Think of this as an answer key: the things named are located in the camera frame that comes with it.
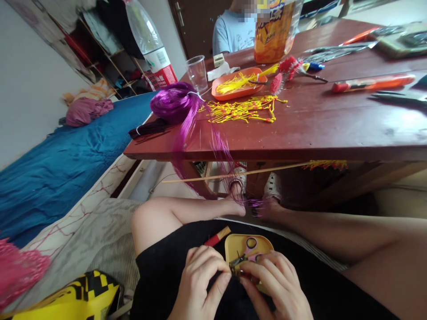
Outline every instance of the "light blue t-shirt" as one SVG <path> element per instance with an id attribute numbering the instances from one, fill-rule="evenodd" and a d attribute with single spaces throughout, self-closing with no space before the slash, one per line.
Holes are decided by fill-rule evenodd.
<path id="1" fill-rule="evenodd" d="M 213 55 L 221 52 L 235 52 L 255 43 L 255 19 L 244 18 L 230 10 L 218 17 L 213 29 Z"/>

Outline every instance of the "finger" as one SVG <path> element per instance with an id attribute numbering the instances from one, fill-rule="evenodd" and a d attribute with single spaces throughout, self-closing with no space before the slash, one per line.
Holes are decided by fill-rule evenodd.
<path id="1" fill-rule="evenodd" d="M 196 252 L 193 254 L 192 259 L 190 260 L 190 262 L 192 262 L 193 260 L 197 259 L 197 257 L 199 255 L 201 255 L 204 251 L 206 251 L 209 247 L 208 246 L 200 246 L 196 249 Z"/>
<path id="2" fill-rule="evenodd" d="M 225 273 L 231 273 L 230 266 L 222 258 L 210 257 L 204 264 L 197 269 L 197 272 L 200 273 L 200 285 L 203 286 L 203 289 L 208 288 L 209 280 L 217 273 L 217 271 L 222 271 Z"/>
<path id="3" fill-rule="evenodd" d="M 197 247 L 195 247 L 195 248 L 191 248 L 188 252 L 187 252 L 187 258 L 186 258 L 186 260 L 185 260 L 185 265 L 188 265 L 189 264 L 189 262 L 191 261 L 191 259 L 193 258 L 193 256 L 194 256 L 194 253 L 196 252 L 196 250 L 197 250 L 198 248 Z"/>
<path id="4" fill-rule="evenodd" d="M 212 247 L 208 247 L 205 251 L 202 251 L 197 257 L 194 257 L 189 264 L 189 269 L 194 271 L 204 264 L 209 258 L 217 257 L 224 260 L 222 255 Z"/>
<path id="5" fill-rule="evenodd" d="M 271 260 L 276 260 L 277 257 L 274 255 L 266 255 L 261 260 L 258 261 L 258 264 L 264 266 L 275 278 L 276 280 L 281 284 L 283 288 L 285 288 L 287 291 L 291 292 L 292 288 L 294 287 L 293 282 L 291 280 L 287 279 L 287 277 L 293 278 L 292 272 L 290 270 L 287 270 L 285 274 L 281 270 L 276 267 L 276 265 Z"/>
<path id="6" fill-rule="evenodd" d="M 217 278 L 212 288 L 210 289 L 208 297 L 205 301 L 205 305 L 203 306 L 204 308 L 206 308 L 208 315 L 210 315 L 210 319 L 213 319 L 215 317 L 219 302 L 221 301 L 222 296 L 224 295 L 224 292 L 227 289 L 230 279 L 231 273 L 224 272 L 220 274 L 220 276 Z"/>
<path id="7" fill-rule="evenodd" d="M 286 258 L 280 252 L 277 252 L 274 250 L 271 251 L 271 254 L 273 254 L 274 256 L 277 257 L 277 264 L 274 261 L 272 261 L 276 265 L 276 267 L 278 267 L 279 270 L 282 271 L 282 268 L 285 268 L 284 265 L 286 265 L 286 267 L 287 267 L 286 270 L 290 270 L 290 272 L 293 275 L 293 280 L 295 280 L 294 283 L 299 286 L 300 284 L 299 284 L 299 278 L 298 278 L 297 270 L 295 269 L 294 265 L 289 261 L 289 259 Z"/>
<path id="8" fill-rule="evenodd" d="M 251 274 L 261 280 L 264 287 L 273 299 L 279 299 L 286 290 L 276 280 L 276 278 L 263 265 L 254 262 L 245 262 L 240 265 L 240 270 Z"/>
<path id="9" fill-rule="evenodd" d="M 246 293 L 249 296 L 249 299 L 252 301 L 252 304 L 254 305 L 255 311 L 257 312 L 259 319 L 274 319 L 270 308 L 268 307 L 264 298 L 261 296 L 261 293 L 259 293 L 257 287 L 255 287 L 252 282 L 245 278 L 240 278 L 240 283 L 243 285 L 246 290 Z"/>

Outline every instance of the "yellow fiber strands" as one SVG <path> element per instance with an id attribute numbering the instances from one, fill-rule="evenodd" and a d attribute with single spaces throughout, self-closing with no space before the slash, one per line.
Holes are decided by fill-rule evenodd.
<path id="1" fill-rule="evenodd" d="M 277 96 L 252 97 L 245 102 L 234 102 L 221 104 L 210 101 L 208 106 L 211 110 L 211 120 L 209 122 L 222 123 L 228 120 L 244 120 L 249 123 L 248 119 L 257 119 L 273 123 L 276 120 L 274 116 L 274 102 L 280 101 L 287 103 L 286 100 L 279 100 Z M 267 110 L 270 118 L 263 118 L 258 112 Z"/>
<path id="2" fill-rule="evenodd" d="M 339 169 L 340 171 L 348 169 L 347 161 L 345 160 L 310 160 L 310 164 L 303 166 L 303 169 L 313 170 L 316 167 L 321 167 L 326 169 L 332 167 L 334 169 Z"/>
<path id="3" fill-rule="evenodd" d="M 249 81 L 257 81 L 258 77 L 267 76 L 269 74 L 275 73 L 279 68 L 279 64 L 274 64 L 267 70 L 258 74 L 253 73 L 250 76 L 244 76 L 241 72 L 239 72 L 238 76 L 235 76 L 233 79 L 228 80 L 217 87 L 217 92 L 224 95 L 227 93 L 233 93 L 238 89 L 244 87 L 245 85 L 249 85 L 251 87 L 255 86 L 254 84 L 249 83 Z"/>

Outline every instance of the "plastic cup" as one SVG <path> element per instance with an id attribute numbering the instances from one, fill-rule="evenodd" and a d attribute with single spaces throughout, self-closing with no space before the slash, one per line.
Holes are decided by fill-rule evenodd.
<path id="1" fill-rule="evenodd" d="M 191 84 L 198 93 L 205 93 L 208 89 L 208 80 L 206 78 L 205 56 L 196 56 L 185 63 L 188 77 Z"/>

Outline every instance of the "blue bedsheet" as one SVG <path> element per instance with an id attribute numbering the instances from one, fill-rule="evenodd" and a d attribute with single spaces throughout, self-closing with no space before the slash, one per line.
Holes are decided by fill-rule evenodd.
<path id="1" fill-rule="evenodd" d="M 22 248 L 64 217 L 130 142 L 156 92 L 114 103 L 81 128 L 61 127 L 0 172 L 0 238 Z"/>

